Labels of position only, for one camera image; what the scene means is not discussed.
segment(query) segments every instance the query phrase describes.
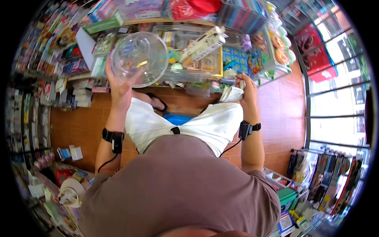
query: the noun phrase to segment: black cable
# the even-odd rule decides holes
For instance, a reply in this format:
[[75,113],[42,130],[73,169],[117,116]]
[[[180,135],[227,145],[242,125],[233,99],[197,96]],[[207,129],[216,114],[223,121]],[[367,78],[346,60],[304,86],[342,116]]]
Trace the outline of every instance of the black cable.
[[116,154],[111,160],[109,160],[109,161],[105,162],[104,164],[102,164],[102,165],[99,167],[99,169],[97,170],[97,172],[100,173],[100,169],[103,168],[104,165],[106,165],[106,164],[108,164],[109,162],[112,162],[114,159],[116,159],[116,157],[117,157],[118,154],[119,154],[119,153],[117,153],[117,154]]
[[233,146],[231,146],[230,148],[226,149],[226,151],[224,151],[223,153],[221,153],[221,155],[219,157],[222,156],[222,154],[224,154],[225,152],[229,151],[230,149],[232,149],[233,147],[235,147],[238,143],[240,143],[242,139],[240,139],[236,144],[234,144]]

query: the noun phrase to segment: clear plastic bowl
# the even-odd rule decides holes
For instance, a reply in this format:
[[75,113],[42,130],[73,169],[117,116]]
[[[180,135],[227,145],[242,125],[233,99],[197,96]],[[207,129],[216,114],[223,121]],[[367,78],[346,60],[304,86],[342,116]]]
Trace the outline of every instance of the clear plastic bowl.
[[167,46],[160,37],[151,32],[137,32],[120,42],[111,57],[111,65],[121,82],[129,81],[142,70],[132,86],[142,88],[159,80],[167,69],[168,59]]

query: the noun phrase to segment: green box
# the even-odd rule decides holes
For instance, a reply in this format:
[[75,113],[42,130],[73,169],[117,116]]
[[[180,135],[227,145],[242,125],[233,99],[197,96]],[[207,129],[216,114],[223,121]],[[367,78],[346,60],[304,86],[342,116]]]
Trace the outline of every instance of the green box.
[[122,26],[124,23],[122,17],[118,12],[114,15],[114,17],[111,17],[109,19],[105,19],[90,25],[87,25],[84,27],[84,29],[87,31],[88,34],[94,34],[103,30],[109,30],[112,28],[117,28]]

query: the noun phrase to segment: hand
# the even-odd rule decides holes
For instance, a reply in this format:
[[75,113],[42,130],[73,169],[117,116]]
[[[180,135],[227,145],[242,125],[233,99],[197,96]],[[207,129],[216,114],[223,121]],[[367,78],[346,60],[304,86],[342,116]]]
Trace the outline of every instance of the hand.
[[132,101],[132,85],[142,71],[136,73],[128,82],[120,82],[111,69],[111,58],[106,59],[105,74],[111,86],[112,108],[119,111],[127,111]]
[[236,87],[240,88],[240,82],[245,81],[245,93],[243,98],[240,100],[241,106],[253,107],[257,105],[257,85],[250,79],[248,75],[244,72],[242,74],[236,75]]
[[243,118],[250,124],[258,124],[257,85],[244,72],[240,75],[236,75],[236,87],[240,88],[241,81],[245,81],[246,84],[244,96],[240,100],[243,109]]

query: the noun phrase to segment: transparent container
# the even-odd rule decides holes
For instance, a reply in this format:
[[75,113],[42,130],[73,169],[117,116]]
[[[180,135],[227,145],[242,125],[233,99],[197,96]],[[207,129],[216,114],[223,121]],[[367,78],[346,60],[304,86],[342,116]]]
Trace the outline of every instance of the transparent container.
[[[164,36],[165,32],[172,32],[172,34],[170,33],[171,41],[169,44],[178,50],[185,49],[190,40],[197,39],[208,30],[208,28],[188,25],[162,25],[153,27],[153,33],[161,37]],[[192,69],[171,69],[171,65],[169,65],[159,81],[205,82],[207,79],[222,78],[222,47],[214,50],[199,62],[201,66]]]
[[115,49],[112,71],[121,82],[129,81],[140,70],[133,88],[153,84],[162,77],[168,66],[168,51],[160,37],[151,32],[137,32],[126,36]]
[[209,83],[208,85],[201,85],[201,86],[196,86],[196,85],[187,85],[185,87],[186,93],[190,94],[192,96],[197,96],[197,97],[204,97],[204,98],[209,98],[211,96],[211,84]]

